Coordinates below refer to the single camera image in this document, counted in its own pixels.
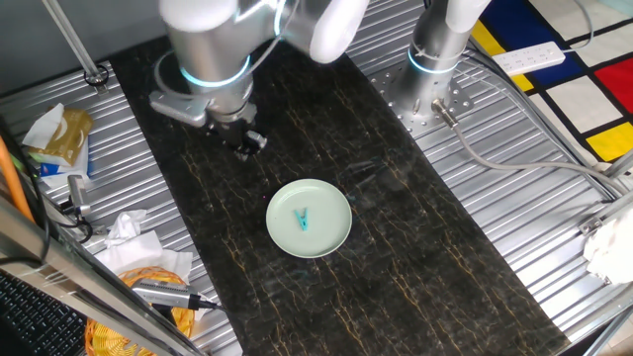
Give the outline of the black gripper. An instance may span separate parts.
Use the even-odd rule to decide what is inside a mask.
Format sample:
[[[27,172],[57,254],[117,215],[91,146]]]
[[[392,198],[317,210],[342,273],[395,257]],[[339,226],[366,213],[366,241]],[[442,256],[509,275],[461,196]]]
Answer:
[[[268,139],[261,133],[250,131],[255,123],[243,117],[213,114],[214,130],[220,138],[231,148],[235,148],[234,155],[240,161],[246,161],[249,154],[256,154],[263,149]]]

